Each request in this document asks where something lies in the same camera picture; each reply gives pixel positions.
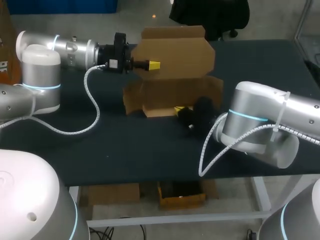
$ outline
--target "black table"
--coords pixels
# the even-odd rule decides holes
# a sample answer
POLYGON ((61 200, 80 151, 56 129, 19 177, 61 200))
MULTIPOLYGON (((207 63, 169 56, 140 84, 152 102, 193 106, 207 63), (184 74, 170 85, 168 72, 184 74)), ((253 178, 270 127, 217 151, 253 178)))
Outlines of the black table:
MULTIPOLYGON (((222 111, 229 109, 235 86, 252 81, 320 98, 292 42, 251 40, 213 42, 214 71, 224 80, 222 111)), ((61 108, 41 118, 64 131, 77 131, 94 120, 96 112, 83 87, 83 72, 63 71, 61 108)), ((203 142, 186 136, 175 117, 145 118, 141 112, 125 115, 122 89, 138 77, 95 71, 89 88, 102 114, 96 128, 78 136, 56 134, 44 126, 23 121, 3 130, 0 148, 21 150, 47 160, 67 186, 143 181, 197 180, 203 142)), ((222 149, 212 141, 204 166, 222 149)), ((319 174, 320 147, 300 141, 294 163, 277 169, 230 150, 207 173, 207 178, 319 174)))

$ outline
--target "yellow object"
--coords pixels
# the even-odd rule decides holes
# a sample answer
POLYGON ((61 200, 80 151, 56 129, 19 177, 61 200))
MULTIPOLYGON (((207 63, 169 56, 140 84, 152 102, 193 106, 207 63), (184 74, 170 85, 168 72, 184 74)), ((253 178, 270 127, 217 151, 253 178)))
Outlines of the yellow object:
POLYGON ((176 113, 178 113, 179 111, 181 111, 184 108, 185 108, 184 106, 175 106, 174 110, 175 110, 176 113))
POLYGON ((160 69, 160 62, 159 61, 150 61, 149 62, 149 71, 150 70, 157 70, 160 69))

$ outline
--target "table leg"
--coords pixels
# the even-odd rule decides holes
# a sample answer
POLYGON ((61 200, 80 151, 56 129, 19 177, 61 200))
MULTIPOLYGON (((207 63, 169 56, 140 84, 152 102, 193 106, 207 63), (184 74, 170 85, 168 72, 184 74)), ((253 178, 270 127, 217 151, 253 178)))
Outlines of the table leg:
POLYGON ((71 197, 73 198, 73 200, 75 201, 75 203, 77 204, 80 198, 80 187, 79 186, 71 186, 69 188, 69 193, 71 195, 71 197))
POLYGON ((251 184, 260 211, 270 211, 271 202, 262 176, 251 177, 251 184))
POLYGON ((302 182, 303 175, 292 175, 290 176, 288 182, 283 187, 281 193, 279 194, 278 198, 272 205, 271 212, 274 213, 278 209, 282 208, 286 203, 288 203, 295 195, 294 192, 298 191, 298 184, 302 182))

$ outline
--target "floor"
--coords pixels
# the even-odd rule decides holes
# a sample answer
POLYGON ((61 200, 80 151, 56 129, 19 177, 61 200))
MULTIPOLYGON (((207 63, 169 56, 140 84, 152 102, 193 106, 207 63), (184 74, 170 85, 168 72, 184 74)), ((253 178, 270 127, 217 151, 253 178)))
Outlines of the floor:
POLYGON ((303 49, 302 55, 320 68, 320 29, 317 26, 320 21, 320 1, 308 1, 310 8, 305 15, 298 39, 303 49))
MULTIPOLYGON (((294 37, 305 0, 248 0, 248 2, 250 21, 245 29, 238 31, 236 40, 294 37)), ((102 44, 111 44, 115 32, 126 33, 127 41, 134 44, 140 41, 140 32, 146 26, 178 25, 168 18, 171 10, 170 0, 119 0, 118 4, 118 12, 115 14, 13 15, 12 21, 19 32, 30 30, 66 37, 77 36, 93 39, 102 44)), ((305 176, 310 183, 319 177, 305 176)), ((288 178, 288 176, 264 178, 271 201, 276 199, 288 178)), ((248 179, 218 179, 216 184, 220 199, 211 199, 204 207, 198 209, 187 212, 163 212, 159 211, 155 198, 146 198, 135 204, 95 206, 93 219, 240 212, 257 209, 248 179)), ((260 220, 159 224, 146 226, 146 232, 148 240, 243 240, 248 228, 257 231, 260 225, 260 220)), ((140 240, 142 232, 138 226, 116 227, 112 239, 140 240)))

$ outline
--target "cable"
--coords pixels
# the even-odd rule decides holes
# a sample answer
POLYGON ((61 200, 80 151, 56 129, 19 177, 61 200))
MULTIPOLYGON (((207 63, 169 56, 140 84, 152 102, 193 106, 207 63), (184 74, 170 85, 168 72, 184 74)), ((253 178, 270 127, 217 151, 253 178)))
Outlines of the cable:
MULTIPOLYGON (((198 173, 199 173, 199 176, 200 177, 203 177, 207 172, 208 170, 213 166, 213 164, 215 164, 215 162, 221 158, 229 149, 231 149, 234 145, 236 145, 238 142, 242 141, 243 139, 245 139, 246 137, 250 136, 251 134, 254 134, 258 131, 261 131, 261 130, 264 130, 264 129, 272 129, 274 128, 276 125, 275 124, 265 124, 265 125, 262 125, 262 126, 258 126, 248 132, 246 132, 245 134, 241 135, 238 139, 236 139, 233 143, 229 144, 228 146, 226 146, 217 156, 215 156, 215 158, 208 164, 208 166, 202 171, 202 166, 203 166, 203 161, 204 161, 204 156, 205 156, 205 152, 206 152, 206 148, 207 148, 207 145, 208 145, 208 141, 212 135, 212 133, 214 132, 215 128, 218 126, 218 124, 227 117, 227 113, 225 113, 224 115, 222 115, 220 118, 218 118, 216 120, 216 122, 214 123, 214 125, 212 126, 212 128, 210 129, 208 135, 206 136, 206 139, 203 143, 203 147, 202 147, 202 151, 201 151, 201 155, 200 155, 200 163, 199 163, 199 170, 198 170, 198 173)), ((308 141, 312 144, 315 144, 315 145, 320 145, 320 141, 313 138, 313 137, 310 137, 306 134, 303 134, 297 130, 294 130, 290 127, 287 127, 287 126, 283 126, 283 125, 280 125, 278 127, 280 130, 282 131, 285 131, 289 134, 292 134, 292 135, 295 135, 297 136, 298 138, 302 139, 302 140, 305 140, 305 141, 308 141)))
POLYGON ((95 101, 94 97, 91 95, 90 93, 90 90, 88 88, 88 76, 89 74, 94 71, 94 70, 102 70, 103 68, 105 68, 106 65, 97 65, 97 66, 93 66, 91 68, 89 68, 86 72, 85 72, 85 75, 84 75, 84 78, 83 78, 83 84, 84 84, 84 89, 85 89, 85 92, 86 94, 88 95, 89 99, 91 100, 92 104, 94 105, 95 107, 95 110, 96 110, 96 117, 95 117, 95 120, 94 122, 88 126, 87 128, 83 129, 83 130, 80 130, 80 131, 73 131, 73 132, 67 132, 67 131, 61 131, 53 126, 51 126, 50 124, 46 123, 45 121, 37 118, 37 117, 34 117, 34 116, 23 116, 23 117, 18 117, 18 118, 15 118, 13 120, 10 120, 10 121, 7 121, 5 122, 4 124, 1 124, 0 125, 0 129, 3 129, 11 124, 14 124, 18 121, 21 121, 21 120, 33 120, 33 121, 36 121, 44 126, 46 126, 47 128, 49 128, 50 130, 58 133, 58 134, 62 134, 62 135, 78 135, 78 134, 83 134, 89 130, 91 130, 99 121, 100 119, 100 109, 99 109, 99 106, 97 104, 97 102, 95 101))
MULTIPOLYGON (((129 216, 124 216, 124 217, 120 217, 119 219, 130 219, 130 218, 131 217, 129 217, 129 216)), ((140 225, 140 227, 141 227, 142 233, 143 233, 143 240, 147 240, 147 231, 145 231, 145 229, 142 225, 140 225)), ((114 235, 115 228, 112 227, 110 229, 109 233, 107 234, 108 229, 109 229, 109 227, 106 227, 104 232, 102 232, 102 231, 98 231, 98 230, 95 230, 95 229, 89 227, 90 233, 97 234, 99 236, 100 240, 112 240, 112 236, 114 235)))
POLYGON ((257 240, 257 234, 251 229, 246 231, 246 240, 257 240))
POLYGON ((105 237, 106 237, 107 240, 111 240, 111 238, 110 238, 107 234, 105 234, 104 232, 102 232, 102 231, 95 230, 95 229, 93 229, 93 228, 91 228, 91 227, 89 227, 89 230, 90 230, 90 234, 97 234, 100 240, 104 240, 105 237))
MULTIPOLYGON (((123 216, 123 217, 120 217, 120 219, 131 219, 131 217, 129 216, 123 216)), ((147 234, 145 233, 145 229, 144 227, 140 224, 140 227, 142 229, 142 233, 143 233, 143 240, 146 240, 147 239, 147 234)))

